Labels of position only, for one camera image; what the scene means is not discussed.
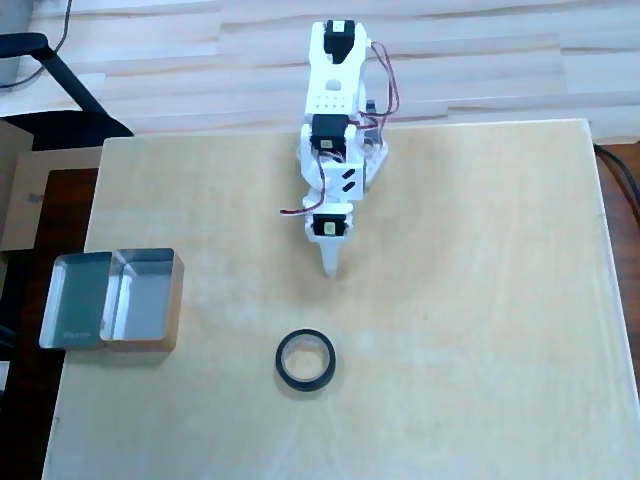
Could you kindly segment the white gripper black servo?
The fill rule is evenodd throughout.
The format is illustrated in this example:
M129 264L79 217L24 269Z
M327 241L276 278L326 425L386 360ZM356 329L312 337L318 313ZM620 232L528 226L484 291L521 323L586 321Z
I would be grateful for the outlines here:
M304 229L311 242L319 243L324 272L335 277L339 269L340 252L344 239L353 227L354 203L325 200L304 215Z

